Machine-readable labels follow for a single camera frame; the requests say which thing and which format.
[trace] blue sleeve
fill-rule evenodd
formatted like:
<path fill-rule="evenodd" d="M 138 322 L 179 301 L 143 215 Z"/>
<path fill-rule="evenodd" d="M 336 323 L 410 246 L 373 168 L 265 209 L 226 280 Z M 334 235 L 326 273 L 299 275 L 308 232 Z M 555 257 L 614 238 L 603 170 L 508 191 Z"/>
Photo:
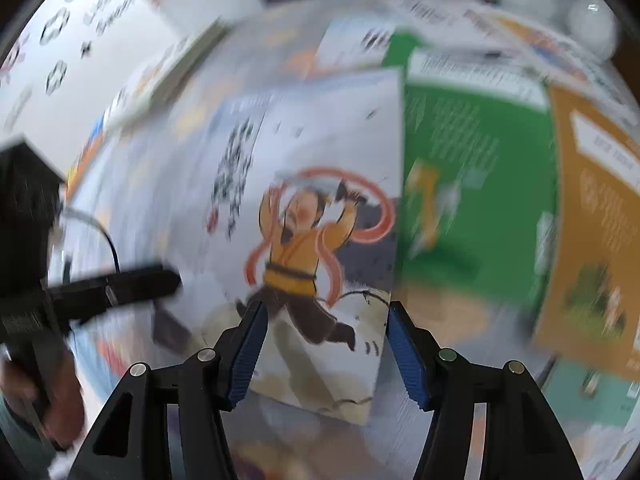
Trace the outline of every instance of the blue sleeve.
<path fill-rule="evenodd" d="M 9 413 L 2 396 L 0 396 L 0 431 L 14 450 L 30 480 L 49 477 L 47 469 L 56 453 L 53 450 L 47 450 L 38 439 L 33 438 L 18 425 Z"/>

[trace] black belt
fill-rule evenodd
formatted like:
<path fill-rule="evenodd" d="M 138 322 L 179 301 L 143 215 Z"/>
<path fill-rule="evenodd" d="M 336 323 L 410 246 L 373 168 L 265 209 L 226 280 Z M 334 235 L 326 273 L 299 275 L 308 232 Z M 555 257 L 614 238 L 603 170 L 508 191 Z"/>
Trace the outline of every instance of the black belt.
<path fill-rule="evenodd" d="M 316 279 L 315 274 L 309 274 L 308 272 L 303 272 L 302 270 L 289 269 L 289 267 L 283 267 L 281 265 L 274 264 L 273 262 L 267 262 L 266 268 L 269 270 L 275 270 L 280 274 L 284 274 L 285 276 L 290 276 L 298 280 L 315 281 Z"/>

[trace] brown pants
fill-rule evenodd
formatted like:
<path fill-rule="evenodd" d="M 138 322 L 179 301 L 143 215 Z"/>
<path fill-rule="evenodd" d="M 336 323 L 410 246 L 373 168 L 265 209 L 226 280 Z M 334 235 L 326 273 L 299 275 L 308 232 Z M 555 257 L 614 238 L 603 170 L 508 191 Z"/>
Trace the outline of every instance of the brown pants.
<path fill-rule="evenodd" d="M 313 296 L 291 294 L 271 285 L 263 285 L 249 297 L 246 305 L 249 306 L 254 301 L 261 301 L 267 306 L 270 319 L 286 308 L 298 332 L 311 344 L 331 341 L 347 343 L 351 350 L 354 349 L 353 328 L 339 322 Z"/>

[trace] blue gripper pad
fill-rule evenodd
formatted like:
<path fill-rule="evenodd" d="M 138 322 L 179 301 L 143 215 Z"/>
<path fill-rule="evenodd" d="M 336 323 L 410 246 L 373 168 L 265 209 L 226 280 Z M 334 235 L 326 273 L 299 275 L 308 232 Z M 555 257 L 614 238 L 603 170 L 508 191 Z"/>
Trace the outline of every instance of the blue gripper pad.
<path fill-rule="evenodd" d="M 264 337 L 267 334 L 268 324 L 267 309 L 262 305 L 258 309 L 258 313 L 255 315 L 242 342 L 242 348 L 231 367 L 231 389 L 229 390 L 228 399 L 233 408 L 244 399 L 246 391 L 249 389 L 255 364 L 258 362 Z"/>
<path fill-rule="evenodd" d="M 427 409 L 429 393 L 426 388 L 426 367 L 418 356 L 414 344 L 393 310 L 389 311 L 386 338 L 394 352 L 404 387 L 411 400 L 415 400 L 421 410 Z"/>

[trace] teal book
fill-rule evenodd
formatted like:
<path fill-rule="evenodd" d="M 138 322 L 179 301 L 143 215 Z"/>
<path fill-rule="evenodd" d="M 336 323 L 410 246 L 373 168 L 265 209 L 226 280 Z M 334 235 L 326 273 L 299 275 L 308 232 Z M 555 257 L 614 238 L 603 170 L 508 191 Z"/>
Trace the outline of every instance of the teal book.
<path fill-rule="evenodd" d="M 392 36 L 383 64 L 405 76 L 402 279 L 537 306 L 556 217 L 545 86 L 510 60 L 407 33 Z"/>
<path fill-rule="evenodd" d="M 558 418 L 623 428 L 638 402 L 640 383 L 558 359 L 542 391 Z"/>

